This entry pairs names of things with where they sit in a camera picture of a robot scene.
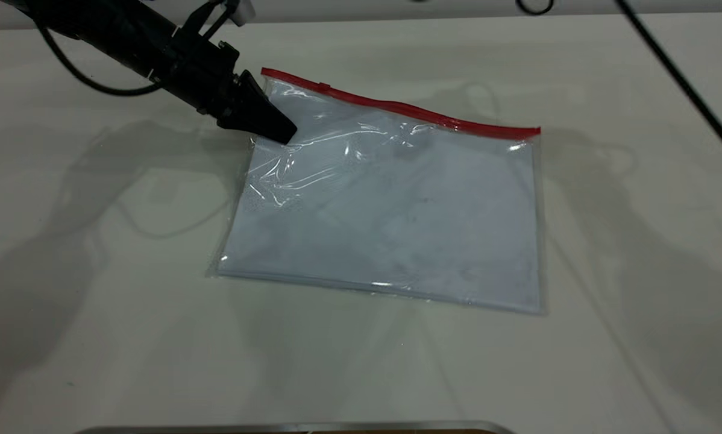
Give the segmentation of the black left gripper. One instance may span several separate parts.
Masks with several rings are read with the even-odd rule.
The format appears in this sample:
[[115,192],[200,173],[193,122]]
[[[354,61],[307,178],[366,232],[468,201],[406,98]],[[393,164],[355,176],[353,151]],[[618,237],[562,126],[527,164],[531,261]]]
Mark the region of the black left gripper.
[[253,74],[234,71],[240,53],[225,41],[204,41],[179,28],[151,37],[156,65],[151,80],[187,102],[218,126],[243,131],[287,145],[298,131],[265,95]]

